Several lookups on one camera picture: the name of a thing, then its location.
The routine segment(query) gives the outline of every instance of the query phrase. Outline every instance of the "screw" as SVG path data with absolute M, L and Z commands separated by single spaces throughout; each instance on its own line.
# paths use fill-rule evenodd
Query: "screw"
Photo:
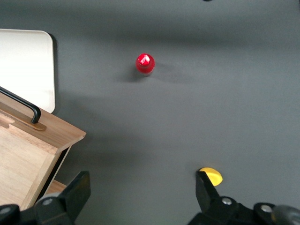
M 1 210 L 0 210 L 0 215 L 5 214 L 5 213 L 7 213 L 7 212 L 9 212 L 9 211 L 11 211 L 11 208 L 10 208 L 10 207 L 6 207 L 6 208 L 4 208 L 4 209 L 1 209 Z
M 229 198 L 223 198 L 223 199 L 222 199 L 222 202 L 223 202 L 225 205 L 231 205 L 231 204 L 232 204 L 232 201 L 231 201 Z
M 271 213 L 271 212 L 272 212 L 272 208 L 271 208 L 270 206 L 268 206 L 268 205 L 262 205 L 262 206 L 261 206 L 261 209 L 262 209 L 262 211 L 264 211 L 264 212 L 268 212 L 268 213 Z
M 43 205 L 49 205 L 51 202 L 53 201 L 53 199 L 52 198 L 48 198 L 48 199 L 46 199 L 45 201 L 43 201 Z

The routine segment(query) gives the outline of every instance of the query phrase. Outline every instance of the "small red bottle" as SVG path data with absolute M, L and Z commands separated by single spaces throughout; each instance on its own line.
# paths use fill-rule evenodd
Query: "small red bottle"
M 139 57 L 137 57 L 135 66 L 138 71 L 143 73 L 145 76 L 149 76 L 154 70 L 155 61 L 151 55 L 143 53 L 140 54 Z

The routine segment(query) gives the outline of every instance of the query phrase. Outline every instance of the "black object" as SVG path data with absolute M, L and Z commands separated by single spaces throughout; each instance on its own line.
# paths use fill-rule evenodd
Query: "black object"
M 61 165 L 63 159 L 65 158 L 67 152 L 68 152 L 68 149 L 65 149 L 65 150 L 63 150 L 63 151 L 61 152 L 61 154 L 60 154 L 58 160 L 56 161 L 56 163 L 55 163 L 55 165 L 54 165 L 54 167 L 53 167 L 53 169 L 52 169 L 52 171 L 51 171 L 51 173 L 50 173 L 50 175 L 49 175 L 47 181 L 45 182 L 45 184 L 44 184 L 44 186 L 43 186 L 41 192 L 39 193 L 37 199 L 40 199 L 40 198 L 43 197 L 44 194 L 46 193 L 46 191 L 47 191 L 49 185 L 51 184 L 52 180 L 54 179 L 54 176 L 56 175 L 56 173 L 57 173 L 57 171 L 58 171 L 58 169 L 59 169 L 59 167 L 60 167 L 60 165 Z
M 0 206 L 0 225 L 74 225 L 90 197 L 90 174 L 80 172 L 57 197 L 40 199 L 21 211 L 18 205 Z
M 10 92 L 9 90 L 6 90 L 3 87 L 0 87 L 0 93 L 12 98 L 13 100 L 21 103 L 22 105 L 30 108 L 33 111 L 33 117 L 32 117 L 31 123 L 33 123 L 33 124 L 38 123 L 38 120 L 41 117 L 41 110 L 36 105 L 25 100 L 24 98 L 21 98 L 20 96 L 17 96 L 16 94 Z
M 253 210 L 220 196 L 206 172 L 196 172 L 196 197 L 201 208 L 188 225 L 299 225 L 300 211 L 288 206 L 257 203 Z

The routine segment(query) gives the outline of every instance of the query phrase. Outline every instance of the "black clamp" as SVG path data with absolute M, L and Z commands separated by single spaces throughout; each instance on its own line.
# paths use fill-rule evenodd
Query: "black clamp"
M 206 172 L 196 172 L 196 197 L 201 208 L 188 225 L 300 225 L 300 210 L 257 203 L 253 210 L 220 196 Z

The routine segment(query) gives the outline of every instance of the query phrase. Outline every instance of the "wooden panel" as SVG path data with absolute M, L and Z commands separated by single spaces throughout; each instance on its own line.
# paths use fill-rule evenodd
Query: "wooden panel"
M 22 112 L 24 115 L 32 117 L 33 112 L 22 104 L 0 94 L 0 102 Z M 83 139 L 85 132 L 73 125 L 57 118 L 56 116 L 41 109 L 42 116 L 39 120 L 47 128 L 45 131 L 38 131 L 15 120 L 10 123 L 8 132 L 26 139 L 33 145 L 51 154 L 61 153 L 74 143 Z
M 49 189 L 47 190 L 46 194 L 62 192 L 65 188 L 66 185 L 54 180 L 52 184 L 49 186 Z
M 31 206 L 59 154 L 52 155 L 0 126 L 0 205 Z

